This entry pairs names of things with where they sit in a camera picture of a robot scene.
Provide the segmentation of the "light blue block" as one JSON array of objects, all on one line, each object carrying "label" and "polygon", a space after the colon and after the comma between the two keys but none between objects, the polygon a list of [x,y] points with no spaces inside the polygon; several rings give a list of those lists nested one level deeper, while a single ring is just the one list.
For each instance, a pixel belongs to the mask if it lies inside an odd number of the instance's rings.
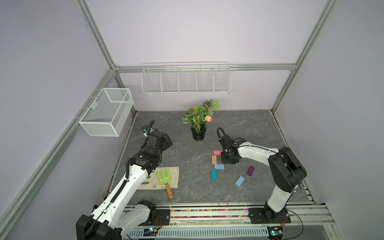
[{"label": "light blue block", "polygon": [[243,176],[239,176],[239,178],[236,180],[236,182],[235,182],[235,185],[237,186],[237,187],[241,187],[242,186],[242,184],[244,183],[244,181],[245,181],[245,178],[243,177]]},{"label": "light blue block", "polygon": [[223,164],[215,164],[214,167],[215,167],[215,170],[224,170],[225,169],[225,165],[223,165]]}]

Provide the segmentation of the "natural wood block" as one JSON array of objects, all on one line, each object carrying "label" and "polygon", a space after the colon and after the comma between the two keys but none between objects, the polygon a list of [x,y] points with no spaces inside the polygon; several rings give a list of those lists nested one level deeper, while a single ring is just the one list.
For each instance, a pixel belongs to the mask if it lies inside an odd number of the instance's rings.
[{"label": "natural wood block", "polygon": [[217,164],[217,156],[215,156],[215,155],[212,156],[212,164],[213,165]]}]

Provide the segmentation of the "purple block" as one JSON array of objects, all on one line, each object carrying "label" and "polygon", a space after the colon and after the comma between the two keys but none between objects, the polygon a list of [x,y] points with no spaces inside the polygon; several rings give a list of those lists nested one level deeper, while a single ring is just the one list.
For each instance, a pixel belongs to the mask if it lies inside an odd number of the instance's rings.
[{"label": "purple block", "polygon": [[251,177],[254,173],[254,170],[255,170],[254,166],[249,166],[249,168],[247,170],[247,175]]}]

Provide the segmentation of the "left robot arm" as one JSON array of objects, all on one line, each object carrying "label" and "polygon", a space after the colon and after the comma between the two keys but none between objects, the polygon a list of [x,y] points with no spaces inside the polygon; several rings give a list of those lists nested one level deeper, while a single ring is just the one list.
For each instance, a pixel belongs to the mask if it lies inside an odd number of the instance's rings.
[{"label": "left robot arm", "polygon": [[82,215],[76,223],[78,240],[122,240],[142,223],[152,223],[156,204],[140,201],[133,210],[124,214],[127,204],[161,163],[163,151],[172,146],[168,134],[148,132],[141,149],[126,161],[126,173],[107,196],[89,215]]}]

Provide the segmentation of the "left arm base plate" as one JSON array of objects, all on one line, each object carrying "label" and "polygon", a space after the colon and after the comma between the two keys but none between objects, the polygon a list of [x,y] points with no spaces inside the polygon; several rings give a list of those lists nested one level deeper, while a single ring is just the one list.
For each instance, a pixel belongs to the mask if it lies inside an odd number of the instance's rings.
[{"label": "left arm base plate", "polygon": [[169,209],[156,210],[156,213],[150,213],[149,219],[139,226],[168,226],[171,220],[171,211]]}]

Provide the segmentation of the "teal block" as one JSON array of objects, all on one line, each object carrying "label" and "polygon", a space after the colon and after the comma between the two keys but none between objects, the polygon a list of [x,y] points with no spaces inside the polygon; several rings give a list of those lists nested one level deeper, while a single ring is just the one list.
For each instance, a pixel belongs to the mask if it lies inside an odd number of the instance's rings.
[{"label": "teal block", "polygon": [[213,169],[211,172],[211,179],[212,180],[217,180],[217,170]]}]

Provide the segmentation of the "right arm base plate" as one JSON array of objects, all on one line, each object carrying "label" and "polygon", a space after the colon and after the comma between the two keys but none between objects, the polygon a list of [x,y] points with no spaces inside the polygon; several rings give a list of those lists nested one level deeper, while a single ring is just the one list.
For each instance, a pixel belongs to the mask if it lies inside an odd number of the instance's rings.
[{"label": "right arm base plate", "polygon": [[251,224],[290,224],[291,218],[286,208],[276,213],[270,209],[249,208]]}]

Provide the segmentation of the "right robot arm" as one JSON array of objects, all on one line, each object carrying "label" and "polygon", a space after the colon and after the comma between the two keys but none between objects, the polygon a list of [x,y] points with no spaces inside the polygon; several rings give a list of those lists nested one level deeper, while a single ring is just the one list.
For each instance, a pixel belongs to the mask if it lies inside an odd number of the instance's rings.
[{"label": "right robot arm", "polygon": [[236,164],[241,158],[247,158],[268,166],[275,187],[264,206],[266,218],[275,218],[284,214],[293,192],[306,178],[307,171],[288,147],[273,149],[252,144],[243,138],[233,139],[225,134],[219,136],[223,148],[221,159],[224,164]]}]

